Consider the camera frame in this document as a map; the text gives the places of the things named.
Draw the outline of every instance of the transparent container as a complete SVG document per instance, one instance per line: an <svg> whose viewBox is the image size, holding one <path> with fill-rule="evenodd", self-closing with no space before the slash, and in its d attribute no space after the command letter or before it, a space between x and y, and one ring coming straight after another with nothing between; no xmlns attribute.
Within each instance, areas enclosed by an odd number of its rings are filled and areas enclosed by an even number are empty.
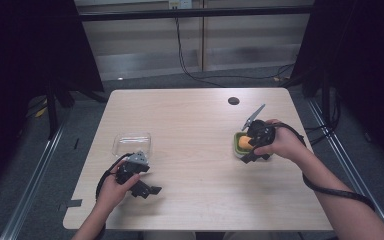
<svg viewBox="0 0 384 240"><path fill-rule="evenodd" d="M114 138L112 154L119 158L126 153L142 151L151 157L151 134L147 132L120 133Z"/></svg>

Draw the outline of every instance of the handheld controller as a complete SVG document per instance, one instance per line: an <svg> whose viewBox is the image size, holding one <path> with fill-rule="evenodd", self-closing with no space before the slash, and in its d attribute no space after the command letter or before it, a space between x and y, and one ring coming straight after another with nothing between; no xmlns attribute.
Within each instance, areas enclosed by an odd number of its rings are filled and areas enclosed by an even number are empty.
<svg viewBox="0 0 384 240"><path fill-rule="evenodd" d="M255 162L258 158L264 158L267 160L270 155L264 154L262 156L256 155L254 153L254 150L259 147L270 145L274 142L274 139L276 137L276 127L285 127L291 130L298 139L305 145L304 137L301 136L295 129L293 129L291 126L285 124L285 123L275 123L275 124L268 124L264 122L263 120L254 120L248 127L248 130L246 132L246 135L251 138L249 140L249 144L253 147L252 150L241 157L241 160L244 163L249 163L251 161Z"/></svg>
<svg viewBox="0 0 384 240"><path fill-rule="evenodd" d="M149 169L148 160L142 151L129 156L117 170L115 179L117 183L124 184L135 173L147 172ZM139 180L129 190L132 191L132 196L141 196L147 198L149 194L157 195L161 191L161 187L150 187L146 183Z"/></svg>

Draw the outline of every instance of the gray floor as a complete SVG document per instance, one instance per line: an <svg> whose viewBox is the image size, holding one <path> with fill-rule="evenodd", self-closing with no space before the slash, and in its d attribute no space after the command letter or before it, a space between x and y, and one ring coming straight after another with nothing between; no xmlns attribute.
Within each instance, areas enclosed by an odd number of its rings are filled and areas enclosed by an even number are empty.
<svg viewBox="0 0 384 240"><path fill-rule="evenodd" d="M276 75L278 68L252 68L196 73L195 76L220 76L209 78L224 87L277 87L273 78L263 76ZM240 76L259 77L260 79ZM122 81L105 81L103 95L109 96L114 89L142 88L200 88L215 87L213 84L196 81L184 74L126 79ZM301 87L289 89L304 127L318 125L307 99L301 94ZM81 94L73 93L76 104L71 109L58 108L60 122L64 122L58 145L44 168L43 178L38 182L38 190L32 196L32 202L26 206L26 215L19 219L19 229L13 230L4 239L69 239L74 232L64 229L62 220L65 212L61 204L71 199L89 147L93 141L105 104L97 103ZM359 174L384 212L384 154L382 150L364 138L364 129L355 120L352 113L343 105L343 113L336 134L343 143L348 155L353 160ZM49 125L47 113L42 117L30 117L19 138L17 151L4 174L0 178L0 237L7 230L7 224L19 204L44 149L47 147ZM312 132L309 139L320 136L320 131ZM352 185L346 172L338 161L329 143L324 140L313 146L314 152L345 183ZM135 232L107 231L104 239L135 239ZM334 236L332 232L305 232L306 240L327 239ZM282 239L301 239L298 233L281 233Z"/></svg>

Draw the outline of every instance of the cable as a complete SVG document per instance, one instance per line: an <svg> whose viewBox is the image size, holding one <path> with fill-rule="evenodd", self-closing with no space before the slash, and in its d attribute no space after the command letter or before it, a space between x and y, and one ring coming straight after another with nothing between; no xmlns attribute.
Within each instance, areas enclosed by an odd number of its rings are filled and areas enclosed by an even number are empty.
<svg viewBox="0 0 384 240"><path fill-rule="evenodd" d="M375 205L366 196L363 196L361 194L354 193L354 192L348 192L348 191L343 191L343 190L319 187L319 186L315 185L314 183L312 183L304 174L302 174L302 178L304 180L305 185L307 185L307 187L309 187L313 191L320 192L320 193L327 194L327 195L357 200L357 201L360 201L360 202L366 204L373 211L375 211Z"/></svg>
<svg viewBox="0 0 384 240"><path fill-rule="evenodd" d="M119 157L112 165L110 168L108 168L107 171L104 172L104 174L102 175L101 179L99 179L99 182L98 182L98 186L96 187L96 192L95 192L95 199L98 200L98 197L99 197L99 193L101 192L101 188L102 188L102 185L104 184L104 181L105 179L113 174L111 173L111 170L121 161L123 160L125 157L129 157L131 156L132 154L131 153L127 153L127 154L124 154L123 156Z"/></svg>
<svg viewBox="0 0 384 240"><path fill-rule="evenodd" d="M289 81L285 81L281 83L279 87L289 88L289 87L301 84L304 82L305 79L311 76L311 74L313 74L313 72L315 72L317 69L318 69L318 66L310 66L306 71L299 73L297 76L294 76L293 78L289 79Z"/></svg>
<svg viewBox="0 0 384 240"><path fill-rule="evenodd" d="M318 127L314 127L314 128L305 128L306 130L310 130L309 132L307 132L307 134L310 133L310 132L313 132L315 130L321 129L321 128L326 128L327 129L327 133L324 133L322 136L320 136L320 137L318 137L316 139L310 140L310 144L312 146L314 146L317 143L321 142L326 137L329 137L330 134L332 134L335 131L336 127L339 124L339 119L341 117L341 102L340 102L340 97L339 97L337 91L335 91L335 103L334 103L334 108L333 109L334 110L333 110L333 113L332 113L331 123L330 124L324 124L324 125L321 125L321 126L318 126Z"/></svg>
<svg viewBox="0 0 384 240"><path fill-rule="evenodd" d="M180 27L179 27L179 19L178 18L175 18L176 20L176 30L177 30L177 42L178 42L178 47L179 47L179 61L180 61L180 66L182 67L182 70L183 72L189 76L190 78L192 78L193 80L195 81L198 81L198 82L202 82L202 83L207 83L207 84L212 84L212 85L215 85L217 87L222 87L222 88L225 88L225 86L222 86L220 84L217 84L217 83L213 83L213 82L208 82L208 81L204 81L204 79L210 79L210 78L246 78L246 79L257 79L257 80L262 80L262 79L268 79L268 78L274 78L274 77L277 77L277 76L280 76L280 74L286 72L290 67L292 67L294 64L288 64L288 65L284 65L284 66L281 66L277 73L276 74L273 74L273 75L270 75L270 76L265 76L265 77L250 77L250 76L238 76L238 75L229 75L229 76L223 76L223 75L214 75L214 76L208 76L208 77L197 77L197 76L193 76L191 73L188 72L187 68L186 68L186 65L185 65L185 62L184 62L184 58L183 58L183 51L182 51L182 43L181 43L181 38L180 38Z"/></svg>

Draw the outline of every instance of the metal rod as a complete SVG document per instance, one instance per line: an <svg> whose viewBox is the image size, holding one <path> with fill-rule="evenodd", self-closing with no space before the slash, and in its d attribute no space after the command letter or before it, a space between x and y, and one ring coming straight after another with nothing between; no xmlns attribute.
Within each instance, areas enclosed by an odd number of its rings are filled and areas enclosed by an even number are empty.
<svg viewBox="0 0 384 240"><path fill-rule="evenodd" d="M42 182L43 176L45 175L46 169L51 161L51 158L55 152L55 149L59 143L59 140L62 136L63 129L66 124L70 112L66 113L65 118L63 119L61 125L53 135L52 139L48 140L48 143L43 151L42 156L40 157L39 163L36 166L36 169L24 190L24 193L18 202L18 205L14 212L11 215L7 225L5 226L4 231L0 237L0 240L15 240L20 233L21 227L24 224L24 221L27 217L27 214L33 204L34 197L39 189L39 186Z"/></svg>
<svg viewBox="0 0 384 240"><path fill-rule="evenodd" d="M200 8L176 10L149 10L130 12L86 12L79 15L67 16L32 16L39 20L51 21L114 21L133 19L159 19L159 18L192 18L192 17L222 17L222 16L251 16L251 15L288 15L309 14L315 12L335 11L335 6L315 7L313 5L283 6L283 7L256 7L256 8Z"/></svg>

